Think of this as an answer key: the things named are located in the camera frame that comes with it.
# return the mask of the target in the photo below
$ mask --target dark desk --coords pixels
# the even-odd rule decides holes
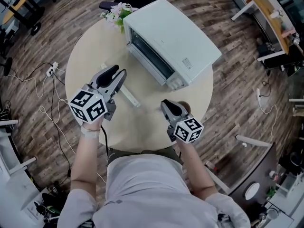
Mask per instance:
[[[260,164],[229,196],[243,209],[247,210],[252,204],[258,202],[264,204],[267,192],[275,183],[269,178],[270,171],[276,170],[276,145],[275,143],[268,150]],[[250,200],[245,199],[247,188],[254,182],[260,184],[257,194]]]

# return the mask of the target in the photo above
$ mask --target wooden floor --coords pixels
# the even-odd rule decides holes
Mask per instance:
[[[45,14],[41,19],[42,28],[32,37],[28,31],[21,30],[16,43],[9,52],[13,57],[12,68],[18,77],[26,78],[42,62],[58,62],[65,69],[69,55],[79,36],[100,18],[98,4],[103,0],[51,0],[44,1]],[[236,134],[271,142],[271,128],[276,117],[273,108],[268,115],[259,109],[256,88],[268,93],[268,81],[262,65],[256,61],[256,38],[261,36],[257,25],[246,15],[235,22],[231,17],[238,11],[232,0],[168,0],[180,8],[222,52],[222,57],[213,66],[214,88],[208,111],[202,122],[204,133],[196,143],[201,159],[214,163],[224,163],[220,176],[232,185],[263,153],[263,148],[243,148],[235,139]],[[48,65],[43,65],[32,76],[37,79],[38,93],[41,95],[42,81]],[[65,74],[57,73],[64,82]],[[292,117],[292,105],[288,102],[288,80],[283,72],[273,70],[269,77],[271,95],[261,99],[265,111],[276,104],[278,118],[273,129],[273,141],[277,143],[277,156],[289,146],[298,130],[299,119]],[[68,163],[63,157],[57,131],[48,117],[39,111],[43,105],[50,113],[53,83],[47,78],[44,95],[38,98],[34,81],[20,82],[15,78],[0,79],[1,98],[11,101],[12,117],[20,123],[13,132],[14,143],[24,160],[36,156],[37,161],[29,166],[29,172],[40,187],[66,178]],[[65,87],[57,81],[57,91],[66,98]],[[58,97],[54,96],[53,115],[58,118]],[[76,149],[80,127],[69,108],[60,103],[58,125],[65,133],[71,146]],[[69,161],[73,163],[74,154],[60,135],[61,146]],[[105,148],[98,152],[98,172],[106,180]],[[105,183],[98,179],[98,197],[105,196]],[[69,180],[63,187],[69,188]]]

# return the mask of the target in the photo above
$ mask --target green leaf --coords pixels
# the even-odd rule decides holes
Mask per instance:
[[[122,9],[121,12],[120,12],[119,17],[120,17],[121,19],[124,19],[125,17],[127,17],[127,16],[128,16],[129,14],[131,14],[131,13],[132,13],[131,11]]]
[[[118,20],[115,22],[115,24],[118,25],[118,26],[123,26],[123,25],[124,25],[122,19],[118,19]]]

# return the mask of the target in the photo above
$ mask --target sleeve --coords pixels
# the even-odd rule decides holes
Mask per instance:
[[[73,189],[58,219],[58,228],[77,228],[90,220],[97,210],[96,200],[82,189]]]
[[[214,193],[207,197],[205,201],[222,213],[229,215],[235,228],[251,227],[248,216],[231,197]]]

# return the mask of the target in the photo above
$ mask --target white plate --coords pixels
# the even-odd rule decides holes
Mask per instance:
[[[253,183],[252,185],[250,185],[250,187],[247,188],[245,192],[246,200],[253,198],[256,195],[259,188],[260,188],[260,183]]]

